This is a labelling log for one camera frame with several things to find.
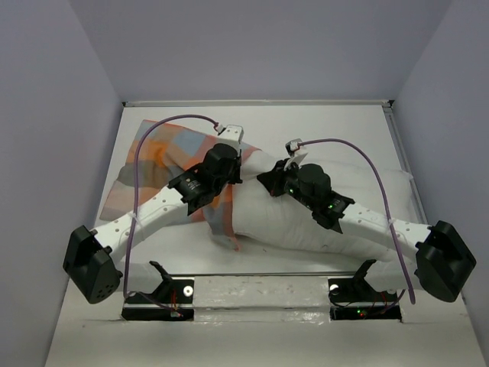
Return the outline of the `multicolour checked pillowcase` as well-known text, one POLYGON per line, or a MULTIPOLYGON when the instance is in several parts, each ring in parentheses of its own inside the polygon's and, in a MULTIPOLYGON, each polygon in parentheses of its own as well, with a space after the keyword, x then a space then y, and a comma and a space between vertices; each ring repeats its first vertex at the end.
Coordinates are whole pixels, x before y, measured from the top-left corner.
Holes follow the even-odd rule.
MULTIPOLYGON (((134 201, 134 154, 144 133, 155 125, 144 120, 128 150, 125 164, 112 181, 99 219, 111 222, 133 209, 134 201)), ((165 123, 155 128, 144 140, 138 156, 140 204, 147 202, 170 180, 200 163, 206 152, 217 142, 217 137, 183 126, 165 123)), ((218 243, 238 251, 241 246, 232 224, 233 195, 243 185, 228 185, 213 201, 198 209, 191 216, 177 220, 175 225, 207 222, 211 237, 218 243)))

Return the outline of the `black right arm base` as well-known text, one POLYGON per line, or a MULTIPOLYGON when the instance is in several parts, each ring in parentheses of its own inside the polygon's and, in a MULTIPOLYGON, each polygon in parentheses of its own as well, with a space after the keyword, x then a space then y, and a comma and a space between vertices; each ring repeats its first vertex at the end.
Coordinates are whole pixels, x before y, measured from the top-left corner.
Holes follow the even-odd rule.
POLYGON ((366 275, 375 260, 365 261, 350 278, 330 278, 329 316, 341 320, 402 320, 399 306, 403 292, 377 292, 366 282, 366 275))

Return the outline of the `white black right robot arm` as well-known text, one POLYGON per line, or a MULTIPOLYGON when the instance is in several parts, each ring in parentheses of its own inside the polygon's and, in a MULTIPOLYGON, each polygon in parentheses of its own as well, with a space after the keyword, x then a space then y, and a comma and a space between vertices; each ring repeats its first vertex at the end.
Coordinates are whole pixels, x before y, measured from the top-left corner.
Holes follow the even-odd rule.
POLYGON ((393 247, 407 287, 413 287, 416 278, 438 300, 455 301, 477 264, 452 224, 397 222, 389 213, 376 213, 335 192, 329 175, 317 164, 282 160, 257 179, 271 196, 287 194, 309 209, 322 228, 393 247))

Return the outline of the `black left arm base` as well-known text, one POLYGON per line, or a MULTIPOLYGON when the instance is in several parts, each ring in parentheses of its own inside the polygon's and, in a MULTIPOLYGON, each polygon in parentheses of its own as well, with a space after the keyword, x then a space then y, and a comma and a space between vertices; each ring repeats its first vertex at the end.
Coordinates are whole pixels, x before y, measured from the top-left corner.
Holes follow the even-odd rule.
POLYGON ((133 292, 125 300, 121 318, 126 321, 192 321, 195 278, 170 275, 158 262, 148 265, 158 273, 160 281, 151 293, 133 292))

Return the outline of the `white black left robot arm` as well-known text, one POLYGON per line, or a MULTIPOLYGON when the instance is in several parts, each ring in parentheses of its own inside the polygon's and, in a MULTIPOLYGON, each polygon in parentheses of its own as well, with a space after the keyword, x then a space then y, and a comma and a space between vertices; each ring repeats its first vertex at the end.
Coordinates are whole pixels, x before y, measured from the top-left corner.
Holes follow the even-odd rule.
POLYGON ((63 270, 89 304, 110 297, 128 276, 118 268, 129 264, 127 252, 161 228, 209 205, 224 188, 238 184, 241 149, 214 145, 203 161, 172 179, 147 202, 95 229, 79 226, 70 234, 63 270))

